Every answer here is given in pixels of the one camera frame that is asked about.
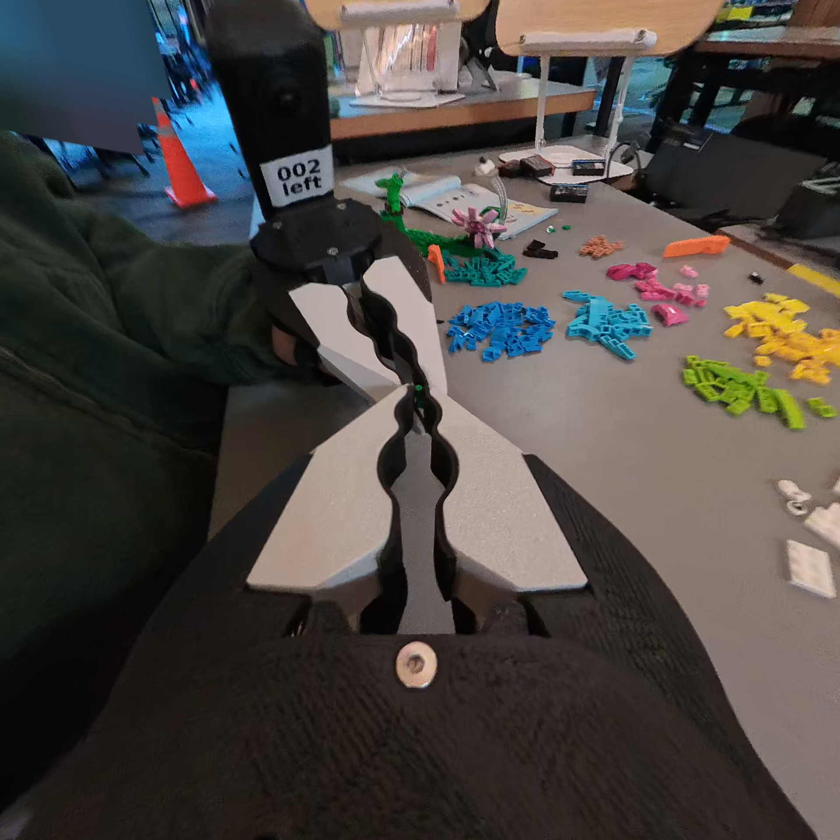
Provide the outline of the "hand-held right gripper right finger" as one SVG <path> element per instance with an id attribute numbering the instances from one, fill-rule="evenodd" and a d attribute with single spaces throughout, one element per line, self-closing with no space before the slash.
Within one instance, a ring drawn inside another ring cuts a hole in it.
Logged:
<path id="1" fill-rule="evenodd" d="M 588 580 L 518 446 L 438 388 L 427 404 L 435 570 L 445 600 L 474 618 L 524 596 L 583 590 Z"/>

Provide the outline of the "lego flower build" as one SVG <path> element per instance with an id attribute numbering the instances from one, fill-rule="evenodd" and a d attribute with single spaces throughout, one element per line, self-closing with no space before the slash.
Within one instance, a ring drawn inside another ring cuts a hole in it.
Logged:
<path id="1" fill-rule="evenodd" d="M 377 178 L 377 188 L 384 190 L 384 209 L 381 218 L 404 234 L 428 259 L 436 249 L 442 256 L 448 252 L 454 257 L 482 257 L 495 251 L 496 240 L 508 231 L 507 219 L 499 215 L 499 208 L 487 206 L 482 212 L 474 206 L 454 208 L 444 212 L 444 218 L 460 231 L 458 236 L 434 234 L 421 228 L 407 227 L 404 220 L 403 186 L 399 174 Z"/>

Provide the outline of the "pile of teal lego pieces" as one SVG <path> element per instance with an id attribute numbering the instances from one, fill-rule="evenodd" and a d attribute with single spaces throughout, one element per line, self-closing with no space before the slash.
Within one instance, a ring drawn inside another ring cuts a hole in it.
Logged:
<path id="1" fill-rule="evenodd" d="M 519 267 L 512 255 L 459 258 L 443 252 L 444 281 L 471 287 L 499 288 L 519 285 L 528 268 Z"/>

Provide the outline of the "pile of blue lego pieces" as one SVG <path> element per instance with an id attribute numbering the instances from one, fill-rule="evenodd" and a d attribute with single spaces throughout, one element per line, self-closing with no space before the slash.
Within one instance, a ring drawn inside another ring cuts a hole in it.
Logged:
<path id="1" fill-rule="evenodd" d="M 503 356 L 517 359 L 539 354 L 553 337 L 555 321 L 545 307 L 493 301 L 464 306 L 448 321 L 447 352 L 480 352 L 485 363 Z"/>

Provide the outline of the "pile of cyan lego pieces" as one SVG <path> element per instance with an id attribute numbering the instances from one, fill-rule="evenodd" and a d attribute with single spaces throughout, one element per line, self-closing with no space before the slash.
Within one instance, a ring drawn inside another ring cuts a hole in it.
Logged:
<path id="1" fill-rule="evenodd" d="M 653 332 L 647 312 L 635 303 L 616 308 L 606 298 L 582 290 L 567 290 L 562 299 L 577 307 L 565 327 L 565 336 L 598 344 L 624 363 L 632 363 L 637 357 L 629 341 L 646 340 Z"/>

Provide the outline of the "pile of magenta lego pieces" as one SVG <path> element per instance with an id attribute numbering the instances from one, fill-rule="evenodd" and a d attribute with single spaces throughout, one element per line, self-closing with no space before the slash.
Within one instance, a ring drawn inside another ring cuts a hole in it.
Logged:
<path id="1" fill-rule="evenodd" d="M 639 299 L 654 304 L 651 312 L 667 328 L 687 324 L 688 310 L 705 308 L 710 295 L 707 284 L 680 281 L 672 286 L 663 284 L 658 279 L 658 268 L 646 262 L 610 266 L 605 275 L 613 281 L 632 282 Z"/>

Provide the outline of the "pile of yellow lego pieces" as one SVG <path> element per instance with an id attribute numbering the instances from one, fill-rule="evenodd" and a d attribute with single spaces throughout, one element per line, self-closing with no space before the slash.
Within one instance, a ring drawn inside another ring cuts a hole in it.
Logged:
<path id="1" fill-rule="evenodd" d="M 804 315 L 807 304 L 797 298 L 766 292 L 757 300 L 726 306 L 731 320 L 724 332 L 730 339 L 747 338 L 756 342 L 752 362 L 767 368 L 775 360 L 791 366 L 793 381 L 825 386 L 832 381 L 832 370 L 839 368 L 839 330 L 810 330 Z"/>

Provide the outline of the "person's left hand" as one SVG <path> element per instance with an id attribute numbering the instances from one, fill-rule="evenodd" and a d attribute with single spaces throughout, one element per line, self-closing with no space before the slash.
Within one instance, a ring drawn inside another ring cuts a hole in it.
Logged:
<path id="1" fill-rule="evenodd" d="M 270 328 L 272 349 L 281 363 L 290 367 L 309 367 L 312 364 L 312 348 L 298 336 L 272 325 Z"/>

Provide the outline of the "instruction booklet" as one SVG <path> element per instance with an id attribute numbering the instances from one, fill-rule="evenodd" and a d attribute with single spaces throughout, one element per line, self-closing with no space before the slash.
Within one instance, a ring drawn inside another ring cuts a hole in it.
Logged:
<path id="1" fill-rule="evenodd" d="M 483 185 L 462 183 L 456 175 L 433 177 L 420 175 L 412 171 L 386 166 L 364 175 L 357 175 L 341 182 L 341 186 L 357 193 L 386 198 L 385 186 L 379 182 L 387 181 L 392 175 L 402 178 L 400 191 L 401 206 L 425 211 L 444 221 L 450 221 L 454 211 L 467 215 L 474 207 L 479 215 L 496 208 L 499 216 L 496 224 L 506 227 L 500 233 L 502 240 L 511 239 L 532 228 L 547 224 L 558 210 L 551 207 L 535 206 L 515 201 L 499 195 Z"/>

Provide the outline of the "person's green hoodie torso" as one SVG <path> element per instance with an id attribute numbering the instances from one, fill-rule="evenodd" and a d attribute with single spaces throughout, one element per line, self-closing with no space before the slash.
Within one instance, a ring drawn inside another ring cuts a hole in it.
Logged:
<path id="1" fill-rule="evenodd" d="M 175 424 L 147 424 L 2 348 L 3 810 L 89 729 L 205 541 L 226 389 L 175 395 Z"/>

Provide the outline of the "orange brick separator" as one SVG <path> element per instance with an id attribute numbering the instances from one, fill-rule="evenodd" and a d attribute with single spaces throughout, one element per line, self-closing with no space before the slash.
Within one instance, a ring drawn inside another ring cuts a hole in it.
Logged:
<path id="1" fill-rule="evenodd" d="M 688 256 L 719 256 L 728 248 L 730 242 L 730 237 L 726 235 L 676 240 L 665 247 L 662 257 L 676 259 Z"/>

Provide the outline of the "black case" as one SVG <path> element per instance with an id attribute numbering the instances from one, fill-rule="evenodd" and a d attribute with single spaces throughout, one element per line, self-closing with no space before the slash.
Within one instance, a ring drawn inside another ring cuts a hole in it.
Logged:
<path id="1" fill-rule="evenodd" d="M 768 219 L 826 163 L 820 155 L 728 133 L 676 134 L 654 153 L 644 184 L 688 215 Z"/>

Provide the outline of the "grey device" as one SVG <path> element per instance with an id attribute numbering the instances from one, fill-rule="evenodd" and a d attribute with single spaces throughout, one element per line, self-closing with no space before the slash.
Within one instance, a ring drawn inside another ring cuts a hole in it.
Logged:
<path id="1" fill-rule="evenodd" d="M 839 235 L 839 177 L 814 177 L 798 184 L 773 223 L 787 238 L 810 239 Z"/>

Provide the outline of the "wooden side table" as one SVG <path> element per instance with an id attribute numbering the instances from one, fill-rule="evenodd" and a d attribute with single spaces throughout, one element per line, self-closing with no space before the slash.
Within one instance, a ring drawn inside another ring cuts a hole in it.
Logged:
<path id="1" fill-rule="evenodd" d="M 728 29 L 701 36 L 675 58 L 650 130 L 654 153 L 689 111 L 702 130 L 723 88 L 765 93 L 777 109 L 765 120 L 798 119 L 811 127 L 838 119 L 839 27 L 775 26 Z"/>

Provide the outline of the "white frame stand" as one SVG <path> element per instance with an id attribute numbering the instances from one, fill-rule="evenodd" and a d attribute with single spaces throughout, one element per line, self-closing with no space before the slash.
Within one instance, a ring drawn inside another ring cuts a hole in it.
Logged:
<path id="1" fill-rule="evenodd" d="M 502 1 L 496 19 L 496 37 L 510 56 L 540 60 L 538 114 L 533 152 L 549 162 L 543 123 L 553 57 L 606 57 L 619 61 L 616 91 L 609 98 L 608 134 L 602 141 L 603 172 L 609 177 L 616 152 L 624 103 L 638 57 L 670 56 L 690 46 L 713 23 L 722 1 Z"/>
<path id="2" fill-rule="evenodd" d="M 311 18 L 333 35 L 358 35 L 356 109 L 429 110 L 459 92 L 461 30 L 489 5 L 481 1 L 317 1 Z"/>

